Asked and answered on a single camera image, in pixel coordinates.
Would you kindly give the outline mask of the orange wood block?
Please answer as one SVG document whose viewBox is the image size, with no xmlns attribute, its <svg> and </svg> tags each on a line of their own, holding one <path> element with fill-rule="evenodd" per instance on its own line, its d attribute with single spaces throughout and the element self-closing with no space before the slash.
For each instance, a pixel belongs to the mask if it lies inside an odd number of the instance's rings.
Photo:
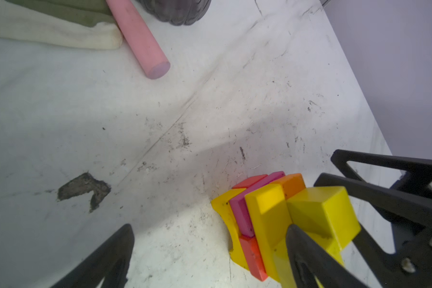
<svg viewBox="0 0 432 288">
<path fill-rule="evenodd" d="M 281 185 L 285 199 L 289 199 L 306 189 L 306 184 L 301 174 L 286 175 L 272 183 Z"/>
</svg>

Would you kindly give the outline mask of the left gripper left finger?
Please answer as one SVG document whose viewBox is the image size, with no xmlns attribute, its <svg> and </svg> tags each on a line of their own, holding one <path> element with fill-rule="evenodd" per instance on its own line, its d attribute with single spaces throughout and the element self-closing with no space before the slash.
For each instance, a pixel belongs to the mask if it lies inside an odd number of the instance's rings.
<svg viewBox="0 0 432 288">
<path fill-rule="evenodd" d="M 54 288 L 123 288 L 134 247 L 130 224 L 123 225 Z"/>
</svg>

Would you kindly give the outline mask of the small yellow-green wood block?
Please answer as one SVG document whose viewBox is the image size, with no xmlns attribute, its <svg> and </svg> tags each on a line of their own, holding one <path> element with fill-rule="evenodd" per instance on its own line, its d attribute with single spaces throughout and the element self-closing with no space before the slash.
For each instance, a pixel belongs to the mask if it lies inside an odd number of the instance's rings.
<svg viewBox="0 0 432 288">
<path fill-rule="evenodd" d="M 345 187 L 305 188 L 286 203 L 294 224 L 305 232 L 336 240 L 341 250 L 361 231 Z"/>
</svg>

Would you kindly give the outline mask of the red rectangular wood block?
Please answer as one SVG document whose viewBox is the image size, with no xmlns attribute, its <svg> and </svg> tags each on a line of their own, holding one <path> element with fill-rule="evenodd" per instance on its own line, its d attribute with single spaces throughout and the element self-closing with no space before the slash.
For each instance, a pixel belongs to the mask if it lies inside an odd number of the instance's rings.
<svg viewBox="0 0 432 288">
<path fill-rule="evenodd" d="M 264 282 L 268 275 L 265 265 L 260 254 L 258 242 L 255 237 L 241 235 L 239 237 L 242 250 L 244 252 L 248 268 L 253 277 Z"/>
</svg>

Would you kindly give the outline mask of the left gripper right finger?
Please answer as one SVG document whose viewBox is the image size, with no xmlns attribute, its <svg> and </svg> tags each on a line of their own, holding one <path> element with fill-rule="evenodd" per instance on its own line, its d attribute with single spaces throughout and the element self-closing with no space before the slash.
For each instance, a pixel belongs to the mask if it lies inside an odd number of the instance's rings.
<svg viewBox="0 0 432 288">
<path fill-rule="evenodd" d="M 365 284 L 351 275 L 297 225 L 286 233 L 286 247 L 296 286 L 316 288 L 364 288 Z"/>
</svg>

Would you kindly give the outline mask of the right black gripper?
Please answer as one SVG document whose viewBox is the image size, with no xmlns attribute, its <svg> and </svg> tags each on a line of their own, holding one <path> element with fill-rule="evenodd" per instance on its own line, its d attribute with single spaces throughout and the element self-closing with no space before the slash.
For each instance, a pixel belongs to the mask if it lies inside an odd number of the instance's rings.
<svg viewBox="0 0 432 288">
<path fill-rule="evenodd" d="M 396 216 L 394 239 L 402 242 L 394 253 L 382 250 L 362 229 L 354 245 L 383 288 L 432 288 L 432 189 L 412 194 L 362 182 L 348 162 L 364 163 L 405 171 L 401 187 L 427 187 L 432 183 L 432 160 L 384 156 L 336 150 L 331 156 L 345 176 L 322 173 L 315 187 L 345 187 L 348 195 L 369 202 Z"/>
</svg>

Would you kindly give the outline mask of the red arch wood block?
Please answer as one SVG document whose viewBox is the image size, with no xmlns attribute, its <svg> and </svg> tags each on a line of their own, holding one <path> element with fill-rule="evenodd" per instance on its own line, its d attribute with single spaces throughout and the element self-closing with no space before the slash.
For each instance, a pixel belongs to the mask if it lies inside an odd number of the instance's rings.
<svg viewBox="0 0 432 288">
<path fill-rule="evenodd" d="M 237 183 L 232 188 L 233 189 L 241 189 L 241 188 L 247 189 L 247 188 L 251 187 L 252 185 L 256 184 L 257 182 L 263 180 L 267 176 L 268 176 L 268 174 L 256 175 L 256 176 L 249 177 L 249 178 Z"/>
</svg>

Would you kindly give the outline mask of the yellow arch wood block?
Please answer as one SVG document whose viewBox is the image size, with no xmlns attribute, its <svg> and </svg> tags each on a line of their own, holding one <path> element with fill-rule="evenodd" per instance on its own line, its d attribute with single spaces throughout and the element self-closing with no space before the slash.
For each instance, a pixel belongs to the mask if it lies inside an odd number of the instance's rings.
<svg viewBox="0 0 432 288">
<path fill-rule="evenodd" d="M 231 189 L 224 194 L 219 195 L 219 197 L 211 200 L 211 206 L 213 210 L 215 210 L 222 218 L 224 224 L 229 231 L 231 239 L 231 245 L 229 246 L 229 255 L 231 260 L 248 271 L 249 268 L 246 257 L 244 255 L 239 240 L 239 237 L 241 236 L 240 229 L 238 227 L 234 213 L 229 203 L 229 200 L 233 199 L 235 196 L 238 196 L 245 190 L 245 188 Z"/>
</svg>

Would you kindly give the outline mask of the yellow rectangular wood block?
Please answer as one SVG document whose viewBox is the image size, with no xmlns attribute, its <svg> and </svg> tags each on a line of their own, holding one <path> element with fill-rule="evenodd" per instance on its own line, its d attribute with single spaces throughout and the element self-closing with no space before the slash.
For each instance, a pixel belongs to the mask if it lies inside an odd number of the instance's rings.
<svg viewBox="0 0 432 288">
<path fill-rule="evenodd" d="M 248 212 L 267 274 L 284 288 L 294 288 L 296 283 L 290 267 L 286 247 L 286 233 L 294 224 L 289 214 L 282 187 L 268 184 L 246 195 Z M 334 260 L 343 265 L 337 241 L 326 236 L 305 232 Z"/>
</svg>

